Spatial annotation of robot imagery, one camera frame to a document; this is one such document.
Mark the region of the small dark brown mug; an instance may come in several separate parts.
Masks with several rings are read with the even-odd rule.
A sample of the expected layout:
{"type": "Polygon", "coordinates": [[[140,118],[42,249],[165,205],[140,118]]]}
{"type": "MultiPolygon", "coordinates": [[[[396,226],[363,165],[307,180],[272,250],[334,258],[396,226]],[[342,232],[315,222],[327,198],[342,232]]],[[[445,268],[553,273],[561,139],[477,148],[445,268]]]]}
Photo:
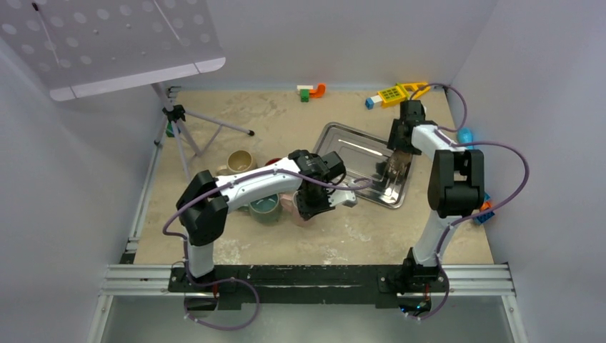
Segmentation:
{"type": "Polygon", "coordinates": [[[395,181],[403,177],[407,167],[411,164],[412,155],[400,150],[394,151],[388,158],[386,164],[386,173],[388,180],[395,181]]]}

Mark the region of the pink mug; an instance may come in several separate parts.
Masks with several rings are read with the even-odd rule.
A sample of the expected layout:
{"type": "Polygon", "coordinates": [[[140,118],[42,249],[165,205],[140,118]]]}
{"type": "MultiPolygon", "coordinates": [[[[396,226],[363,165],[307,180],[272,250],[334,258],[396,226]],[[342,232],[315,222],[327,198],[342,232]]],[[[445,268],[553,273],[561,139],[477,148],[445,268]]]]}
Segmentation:
{"type": "Polygon", "coordinates": [[[297,192],[283,193],[279,195],[280,204],[283,210],[289,213],[291,222],[298,227],[311,227],[315,224],[315,219],[305,220],[299,213],[296,203],[297,192]]]}

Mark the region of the teal green mug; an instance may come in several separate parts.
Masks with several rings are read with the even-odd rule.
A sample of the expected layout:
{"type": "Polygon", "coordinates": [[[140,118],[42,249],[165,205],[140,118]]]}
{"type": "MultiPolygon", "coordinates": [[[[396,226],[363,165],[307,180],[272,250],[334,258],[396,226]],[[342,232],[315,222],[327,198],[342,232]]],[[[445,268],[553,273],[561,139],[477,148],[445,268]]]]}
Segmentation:
{"type": "Polygon", "coordinates": [[[238,208],[247,213],[254,221],[263,225],[275,225],[279,222],[283,207],[278,194],[254,200],[238,208]]]}

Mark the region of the red mug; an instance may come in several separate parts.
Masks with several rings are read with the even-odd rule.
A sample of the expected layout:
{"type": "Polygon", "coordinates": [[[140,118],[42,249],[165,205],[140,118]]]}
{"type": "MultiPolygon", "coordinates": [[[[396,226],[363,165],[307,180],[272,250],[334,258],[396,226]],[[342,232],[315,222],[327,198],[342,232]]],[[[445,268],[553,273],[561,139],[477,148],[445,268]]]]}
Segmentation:
{"type": "Polygon", "coordinates": [[[267,163],[265,164],[265,166],[275,166],[278,163],[280,163],[281,160],[282,160],[282,158],[273,158],[273,159],[270,159],[269,161],[267,161],[267,163]]]}

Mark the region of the beige mug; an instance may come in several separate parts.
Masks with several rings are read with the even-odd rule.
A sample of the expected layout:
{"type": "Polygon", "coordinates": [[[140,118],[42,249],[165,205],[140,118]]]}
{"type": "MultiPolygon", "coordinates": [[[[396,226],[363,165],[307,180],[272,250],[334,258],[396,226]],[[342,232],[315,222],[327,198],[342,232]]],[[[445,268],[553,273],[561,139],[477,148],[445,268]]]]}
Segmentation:
{"type": "Polygon", "coordinates": [[[249,172],[257,167],[257,160],[249,151],[238,150],[229,155],[226,164],[219,166],[216,169],[216,173],[219,176],[240,174],[249,172]]]}

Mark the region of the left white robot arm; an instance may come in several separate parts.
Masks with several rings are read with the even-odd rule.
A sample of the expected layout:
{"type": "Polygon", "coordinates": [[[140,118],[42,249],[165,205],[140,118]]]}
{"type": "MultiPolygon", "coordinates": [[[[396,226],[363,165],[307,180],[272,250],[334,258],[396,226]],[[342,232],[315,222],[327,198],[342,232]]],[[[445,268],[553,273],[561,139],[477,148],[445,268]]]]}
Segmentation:
{"type": "Polygon", "coordinates": [[[297,211],[305,221],[338,205],[356,205],[352,190],[332,184],[345,172],[337,153],[320,156],[307,150],[295,150],[271,165],[231,176],[199,172],[177,201],[177,218],[187,233],[186,284],[195,292],[211,287],[214,242],[223,234],[232,211],[288,192],[294,193],[297,211]]]}

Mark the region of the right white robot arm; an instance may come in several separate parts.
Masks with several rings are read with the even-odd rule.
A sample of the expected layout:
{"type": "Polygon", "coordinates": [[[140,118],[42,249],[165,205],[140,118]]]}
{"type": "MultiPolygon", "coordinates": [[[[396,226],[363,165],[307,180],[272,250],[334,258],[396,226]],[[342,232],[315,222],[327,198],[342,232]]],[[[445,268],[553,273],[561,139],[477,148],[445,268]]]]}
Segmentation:
{"type": "Polygon", "coordinates": [[[484,201],[484,155],[477,149],[458,147],[426,118],[419,100],[399,105],[399,118],[392,122],[387,146],[393,151],[387,160],[391,175],[408,166],[413,156],[426,156],[432,163],[427,186],[431,212],[395,277],[407,289],[417,291],[439,279],[442,256],[456,228],[484,201]]]}

